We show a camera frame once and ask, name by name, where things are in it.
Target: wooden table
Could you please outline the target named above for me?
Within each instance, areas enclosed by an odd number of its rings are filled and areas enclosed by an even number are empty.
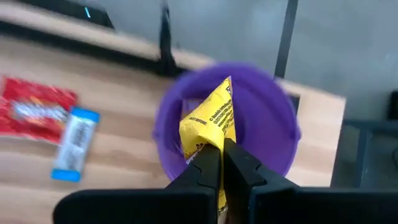
[[[157,46],[144,40],[13,2],[0,3],[0,22],[149,60],[159,57]],[[174,55],[179,66],[189,69],[214,63],[186,51],[174,50]],[[155,188],[169,183],[151,135],[155,112],[172,80],[4,34],[0,36],[0,73],[75,90],[82,106],[101,114],[78,184],[50,178],[55,146],[0,140],[0,223],[51,223],[55,204],[79,189]],[[300,96],[297,116],[302,139],[287,178],[300,185],[327,186],[345,99],[285,80],[279,83]]]

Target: gray floor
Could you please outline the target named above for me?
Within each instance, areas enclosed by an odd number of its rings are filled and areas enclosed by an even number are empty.
[[[89,2],[106,8],[118,32],[157,42],[160,0]],[[169,5],[174,46],[254,63],[273,74],[287,0],[169,0]],[[398,84],[397,11],[396,0],[298,0],[285,78],[347,97],[346,118],[384,119],[388,95]],[[340,182],[350,185],[355,134],[343,130],[341,139]],[[383,149],[374,146],[370,155],[369,185],[398,187],[391,181],[398,172],[390,158],[398,143],[377,141]]]

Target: red wrapper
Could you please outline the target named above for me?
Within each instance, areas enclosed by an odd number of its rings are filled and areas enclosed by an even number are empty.
[[[5,78],[0,99],[0,134],[58,144],[76,100],[70,90]]]

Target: black cable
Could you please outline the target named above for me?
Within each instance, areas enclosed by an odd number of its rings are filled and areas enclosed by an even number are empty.
[[[398,148],[394,149],[392,154],[391,154],[392,163],[394,164],[394,166],[398,170],[398,156],[397,155],[398,155]]]

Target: robotic claw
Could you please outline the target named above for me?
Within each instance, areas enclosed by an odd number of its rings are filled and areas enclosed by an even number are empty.
[[[224,142],[228,223],[398,223],[398,192],[299,187]],[[206,145],[165,189],[83,190],[53,212],[64,223],[217,223],[220,150]]]

